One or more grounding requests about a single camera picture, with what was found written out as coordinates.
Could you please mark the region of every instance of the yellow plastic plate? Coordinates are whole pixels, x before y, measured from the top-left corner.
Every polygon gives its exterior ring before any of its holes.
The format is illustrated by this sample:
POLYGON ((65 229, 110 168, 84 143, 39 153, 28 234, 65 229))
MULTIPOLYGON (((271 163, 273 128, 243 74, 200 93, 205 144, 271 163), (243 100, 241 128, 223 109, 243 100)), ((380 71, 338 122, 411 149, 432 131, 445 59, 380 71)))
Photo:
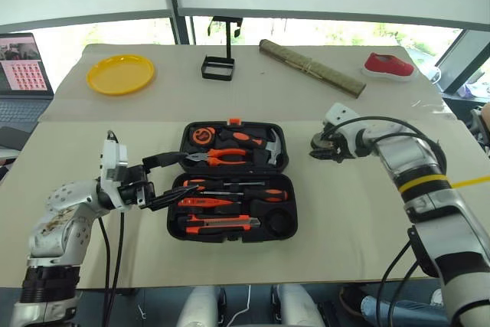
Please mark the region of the yellow plastic plate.
POLYGON ((89 87, 106 95, 124 95, 146 86, 153 78, 153 63, 139 55, 114 55, 87 73, 89 87))

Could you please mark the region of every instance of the laptop keyboard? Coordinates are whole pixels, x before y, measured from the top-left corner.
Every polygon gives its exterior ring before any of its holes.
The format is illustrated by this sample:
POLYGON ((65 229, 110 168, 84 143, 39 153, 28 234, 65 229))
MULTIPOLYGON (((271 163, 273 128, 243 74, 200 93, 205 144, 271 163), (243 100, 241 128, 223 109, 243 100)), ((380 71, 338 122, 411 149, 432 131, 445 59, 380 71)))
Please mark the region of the laptop keyboard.
POLYGON ((0 101, 0 122, 33 123, 46 110, 50 100, 0 101))

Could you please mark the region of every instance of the black metal stand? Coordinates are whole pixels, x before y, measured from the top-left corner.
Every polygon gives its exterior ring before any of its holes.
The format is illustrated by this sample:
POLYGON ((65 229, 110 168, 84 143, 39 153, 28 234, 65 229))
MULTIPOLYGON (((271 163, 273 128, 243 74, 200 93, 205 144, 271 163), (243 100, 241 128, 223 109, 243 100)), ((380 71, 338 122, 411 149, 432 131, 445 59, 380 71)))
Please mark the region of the black metal stand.
POLYGON ((211 34, 211 25, 213 22, 225 22, 227 30, 227 57, 206 57, 201 66, 203 78, 208 80, 231 80, 235 69, 235 60, 231 57, 231 23, 236 23, 238 28, 234 32, 234 37, 240 36, 240 27, 243 18, 214 16, 207 28, 207 35, 211 34), (209 69, 223 69, 225 73, 211 72, 209 69))

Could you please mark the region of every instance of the beige tabletop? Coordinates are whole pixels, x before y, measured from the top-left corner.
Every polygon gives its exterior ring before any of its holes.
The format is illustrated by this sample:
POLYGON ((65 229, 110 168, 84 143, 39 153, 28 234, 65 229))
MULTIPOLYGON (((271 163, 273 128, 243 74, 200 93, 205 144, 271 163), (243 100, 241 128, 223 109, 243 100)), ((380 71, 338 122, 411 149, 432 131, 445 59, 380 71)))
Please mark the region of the beige tabletop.
POLYGON ((239 116, 251 121, 321 119, 335 102, 361 115, 425 119, 443 104, 435 86, 422 75, 409 83, 366 77, 361 66, 371 52, 411 62, 402 47, 296 46, 306 56, 367 84, 358 99, 259 52, 257 46, 233 46, 236 69, 231 82, 205 80, 206 55, 223 56, 224 46, 88 45, 57 90, 41 121, 216 120, 239 116), (87 86, 86 74, 105 57, 140 54, 155 65, 154 81, 139 92, 105 96, 87 86))
MULTIPOLYGON (((432 139, 440 140, 448 156, 448 176, 453 182, 490 171, 490 161, 461 122, 442 117, 437 124, 428 119, 410 122, 432 139)), ((372 156, 342 164, 315 160, 308 155, 309 141, 321 128, 319 119, 278 124, 284 129, 290 157, 284 174, 291 178, 296 193, 299 221, 296 235, 288 240, 258 244, 181 241, 166 230, 167 210, 133 208, 126 217, 120 287, 381 278, 407 241, 410 222, 379 159, 372 156)), ((50 192, 66 181, 98 176, 99 153, 108 129, 113 129, 119 141, 127 145, 129 164, 135 165, 147 155, 176 150, 184 126, 183 122, 41 123, 0 186, 3 255, 0 286, 21 285, 28 236, 43 214, 50 192)), ((157 192, 170 188, 181 172, 178 165, 156 169, 151 180, 157 192)), ((487 231, 488 191, 488 183, 461 189, 487 231)), ((115 259, 119 215, 113 211, 104 221, 115 259)), ((79 287, 101 287, 104 262, 103 241, 95 224, 79 287)), ((409 252, 392 277, 402 277, 412 262, 409 252)))

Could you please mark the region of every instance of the laptop screen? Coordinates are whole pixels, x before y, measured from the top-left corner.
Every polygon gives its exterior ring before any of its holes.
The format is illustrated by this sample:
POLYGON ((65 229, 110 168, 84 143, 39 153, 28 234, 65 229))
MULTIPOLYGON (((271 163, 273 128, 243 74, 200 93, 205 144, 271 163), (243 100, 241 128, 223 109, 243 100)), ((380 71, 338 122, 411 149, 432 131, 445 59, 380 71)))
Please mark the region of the laptop screen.
POLYGON ((33 34, 0 34, 0 95, 53 95, 33 34))

